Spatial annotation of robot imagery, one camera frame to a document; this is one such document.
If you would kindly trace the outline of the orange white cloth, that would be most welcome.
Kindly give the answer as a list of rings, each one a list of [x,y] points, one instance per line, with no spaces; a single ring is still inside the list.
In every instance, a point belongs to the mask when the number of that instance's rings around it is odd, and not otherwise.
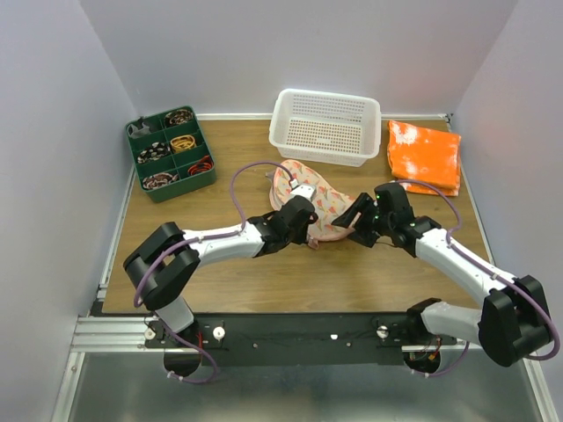
[[[396,120],[388,122],[388,129],[387,158],[394,178],[419,180],[438,188],[446,196],[458,196],[460,135]]]

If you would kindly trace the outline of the white plastic basket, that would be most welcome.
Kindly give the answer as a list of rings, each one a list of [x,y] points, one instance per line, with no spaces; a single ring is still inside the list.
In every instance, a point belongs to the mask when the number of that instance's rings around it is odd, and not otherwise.
[[[268,140],[285,158],[360,167],[378,155],[381,137],[381,108],[373,98],[285,89]]]

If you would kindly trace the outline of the green compartment tray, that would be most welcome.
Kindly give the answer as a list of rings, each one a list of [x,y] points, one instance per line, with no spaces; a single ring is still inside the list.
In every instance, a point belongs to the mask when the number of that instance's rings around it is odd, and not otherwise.
[[[188,108],[194,112],[194,119],[186,124],[165,127],[165,115],[171,111]],[[151,134],[138,139],[128,137],[126,127],[129,123],[143,117],[151,127]],[[135,173],[141,190],[155,203],[164,202],[181,195],[194,192],[216,182],[215,159],[211,153],[205,134],[190,105],[181,105],[171,110],[148,116],[140,116],[125,125],[125,136],[133,157]],[[171,154],[154,162],[138,164],[137,155],[153,142],[165,142],[171,148]],[[179,175],[179,180],[156,190],[142,188],[143,178],[159,172],[171,172]]]

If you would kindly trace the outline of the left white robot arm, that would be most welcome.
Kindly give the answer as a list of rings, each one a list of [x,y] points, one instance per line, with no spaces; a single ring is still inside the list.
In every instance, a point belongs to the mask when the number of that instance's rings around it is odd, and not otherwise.
[[[162,224],[124,261],[135,286],[134,305],[154,312],[165,325],[165,337],[176,347],[194,340],[195,316],[181,293],[194,272],[234,258],[258,258],[289,244],[305,244],[318,216],[302,196],[278,211],[255,216],[229,228],[182,230]]]

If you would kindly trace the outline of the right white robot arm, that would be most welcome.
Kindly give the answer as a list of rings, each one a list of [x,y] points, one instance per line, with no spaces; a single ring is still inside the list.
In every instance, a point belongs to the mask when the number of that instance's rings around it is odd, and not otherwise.
[[[389,237],[395,246],[447,275],[479,304],[479,309],[468,309],[432,299],[418,305],[404,325],[414,344],[425,344],[435,334],[459,338],[480,346],[502,367],[558,354],[561,339],[541,282],[501,270],[432,218],[415,215],[399,182],[362,193],[333,225],[351,229],[351,239],[366,247]]]

